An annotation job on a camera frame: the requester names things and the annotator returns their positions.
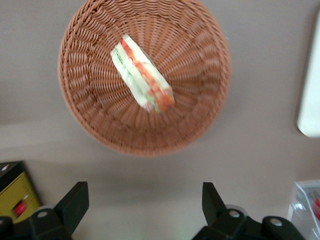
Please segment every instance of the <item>clear plastic container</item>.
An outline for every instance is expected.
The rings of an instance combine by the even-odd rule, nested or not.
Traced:
[[[295,183],[288,219],[307,240],[320,240],[320,180]]]

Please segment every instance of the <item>woven basket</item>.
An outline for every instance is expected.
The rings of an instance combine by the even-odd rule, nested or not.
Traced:
[[[124,34],[151,57],[172,86],[175,106],[143,110],[113,65]],[[59,52],[59,82],[79,123],[123,153],[179,150],[212,124],[225,101],[230,58],[224,35],[198,0],[87,0],[71,19]]]

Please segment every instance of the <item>table surface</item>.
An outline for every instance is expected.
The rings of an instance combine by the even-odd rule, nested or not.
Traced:
[[[0,161],[26,160],[46,204],[88,181],[76,240],[189,240],[203,182],[257,221],[286,217],[294,182],[320,178],[320,139],[296,127],[319,0],[202,0],[228,40],[228,97],[202,137],[157,158],[100,145],[64,102],[59,46],[83,2],[0,3]]]

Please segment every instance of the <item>black object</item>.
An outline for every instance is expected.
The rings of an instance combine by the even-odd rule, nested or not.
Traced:
[[[193,240],[305,240],[288,220],[267,216],[262,223],[236,209],[227,209],[215,186],[203,183],[202,210],[208,226]]]
[[[78,182],[54,209],[36,211],[17,224],[0,217],[0,240],[72,240],[89,208],[88,183]],[[291,222],[267,216],[262,223],[227,209],[212,183],[203,183],[202,210],[208,226],[193,240],[305,240]]]
[[[72,240],[88,208],[88,183],[78,182],[54,209],[38,210],[16,224],[0,216],[0,240]]]

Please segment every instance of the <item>basket rim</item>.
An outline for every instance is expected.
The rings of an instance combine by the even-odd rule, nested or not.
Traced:
[[[93,127],[89,125],[89,123],[84,119],[83,115],[77,110],[75,103],[71,100],[72,96],[66,90],[66,82],[68,81],[68,79],[67,77],[65,78],[65,72],[67,68],[64,65],[64,60],[66,59],[68,50],[70,49],[71,43],[73,42],[71,33],[78,31],[82,23],[84,23],[87,17],[90,15],[90,12],[93,9],[95,9],[100,3],[105,1],[106,0],[87,0],[80,7],[80,9],[73,15],[63,34],[63,39],[61,41],[60,48],[59,48],[58,78],[59,78],[61,93],[63,95],[64,101],[66,102],[68,109],[70,110],[70,112],[72,113],[76,121],[85,129],[85,131],[90,136],[92,136],[102,145],[108,146],[109,148],[122,152],[123,154],[139,156],[139,157],[159,157],[159,156],[174,153],[178,150],[181,150],[182,148],[185,148],[190,143],[198,139],[201,135],[203,135],[204,132],[212,125],[217,115],[221,111],[229,91],[230,77],[231,77],[231,60],[230,60],[228,44],[223,35],[223,31],[220,25],[218,24],[216,19],[211,15],[209,10],[198,0],[191,0],[189,2],[184,2],[184,4],[189,4],[194,8],[201,9],[201,11],[203,11],[203,14],[208,18],[209,23],[212,26],[214,26],[214,30],[215,30],[214,34],[219,33],[220,37],[217,39],[217,42],[219,43],[220,46],[218,47],[218,50],[220,51],[220,57],[223,58],[224,60],[223,62],[225,63],[221,67],[221,70],[222,70],[221,75],[223,76],[224,81],[223,81],[223,84],[219,85],[218,98],[220,99],[220,101],[216,101],[217,103],[215,104],[215,106],[212,106],[212,108],[214,108],[215,111],[210,118],[206,119],[207,121],[206,127],[199,129],[195,133],[193,132],[192,136],[187,139],[187,142],[180,141],[178,144],[175,144],[173,146],[168,146],[165,148],[136,149],[136,148],[132,148],[130,146],[125,146],[125,145],[119,146],[117,143],[114,143],[102,137],[97,131],[93,129]]]

